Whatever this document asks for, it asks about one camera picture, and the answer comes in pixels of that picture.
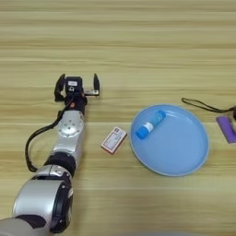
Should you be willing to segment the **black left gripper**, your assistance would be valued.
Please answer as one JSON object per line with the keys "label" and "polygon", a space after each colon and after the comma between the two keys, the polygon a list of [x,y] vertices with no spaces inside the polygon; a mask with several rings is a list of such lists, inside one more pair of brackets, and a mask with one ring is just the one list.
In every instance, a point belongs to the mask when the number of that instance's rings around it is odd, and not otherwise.
{"label": "black left gripper", "polygon": [[66,92],[65,96],[61,94],[65,85],[65,74],[62,74],[54,88],[54,100],[65,104],[64,111],[79,111],[85,113],[85,107],[88,104],[88,97],[98,97],[100,95],[100,81],[95,73],[93,77],[93,90],[79,92]]}

